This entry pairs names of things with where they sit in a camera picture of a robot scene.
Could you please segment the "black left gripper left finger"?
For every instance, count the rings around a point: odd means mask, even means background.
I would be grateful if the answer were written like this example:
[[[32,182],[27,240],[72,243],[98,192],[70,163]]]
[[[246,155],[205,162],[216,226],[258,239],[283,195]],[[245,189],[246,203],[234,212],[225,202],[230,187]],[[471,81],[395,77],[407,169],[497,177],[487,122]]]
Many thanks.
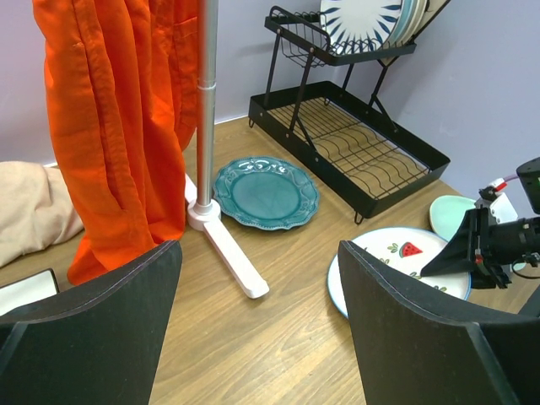
[[[1,317],[3,404],[147,404],[181,274],[168,240]]]

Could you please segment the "floral round plate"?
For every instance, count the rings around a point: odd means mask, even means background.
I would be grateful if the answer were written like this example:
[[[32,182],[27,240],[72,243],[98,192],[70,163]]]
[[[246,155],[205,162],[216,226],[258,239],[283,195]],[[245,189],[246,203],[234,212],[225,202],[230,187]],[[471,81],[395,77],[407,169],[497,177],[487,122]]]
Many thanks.
[[[432,230],[443,240],[449,242],[457,232],[465,212],[476,209],[475,201],[458,196],[436,198],[429,208],[429,221]]]

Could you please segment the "blue striped round plate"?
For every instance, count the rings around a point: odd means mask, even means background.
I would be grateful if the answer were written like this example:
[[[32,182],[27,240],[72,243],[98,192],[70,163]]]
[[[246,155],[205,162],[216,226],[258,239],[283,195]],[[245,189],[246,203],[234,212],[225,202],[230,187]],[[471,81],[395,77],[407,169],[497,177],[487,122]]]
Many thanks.
[[[399,0],[323,0],[321,27],[338,56],[377,51],[390,38],[403,11]]]

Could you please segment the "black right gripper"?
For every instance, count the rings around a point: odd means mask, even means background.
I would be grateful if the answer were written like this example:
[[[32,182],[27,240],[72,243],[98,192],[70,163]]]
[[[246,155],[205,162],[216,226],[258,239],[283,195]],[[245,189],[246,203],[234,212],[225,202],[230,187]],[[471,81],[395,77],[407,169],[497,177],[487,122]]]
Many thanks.
[[[471,273],[474,289],[505,289],[517,263],[539,265],[539,217],[491,224],[487,208],[465,212],[454,236],[422,277]]]

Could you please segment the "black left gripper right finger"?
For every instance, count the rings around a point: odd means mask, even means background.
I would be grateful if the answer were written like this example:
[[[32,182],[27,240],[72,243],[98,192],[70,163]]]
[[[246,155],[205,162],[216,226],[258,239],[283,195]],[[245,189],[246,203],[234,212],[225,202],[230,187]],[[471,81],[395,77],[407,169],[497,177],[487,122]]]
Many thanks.
[[[368,404],[536,404],[539,320],[460,300],[351,241],[338,267]]]

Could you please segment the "watermelon pattern round plate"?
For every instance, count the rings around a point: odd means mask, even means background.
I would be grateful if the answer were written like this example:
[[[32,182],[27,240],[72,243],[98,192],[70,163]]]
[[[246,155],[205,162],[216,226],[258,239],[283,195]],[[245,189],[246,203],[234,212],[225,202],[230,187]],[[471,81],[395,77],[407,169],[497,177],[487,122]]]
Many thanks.
[[[420,271],[434,259],[446,241],[435,233],[412,227],[387,227],[366,232],[353,243],[389,267],[446,294],[467,300],[472,289],[468,273],[422,277]]]

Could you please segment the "teal scalloped ceramic plate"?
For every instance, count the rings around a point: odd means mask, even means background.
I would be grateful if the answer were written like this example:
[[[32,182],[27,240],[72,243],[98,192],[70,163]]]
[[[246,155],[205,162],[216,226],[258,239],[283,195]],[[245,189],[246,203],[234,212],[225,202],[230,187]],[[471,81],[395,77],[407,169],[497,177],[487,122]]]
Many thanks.
[[[213,183],[213,197],[226,215],[260,230],[291,230],[317,213],[320,193],[300,167],[272,156],[231,160]]]

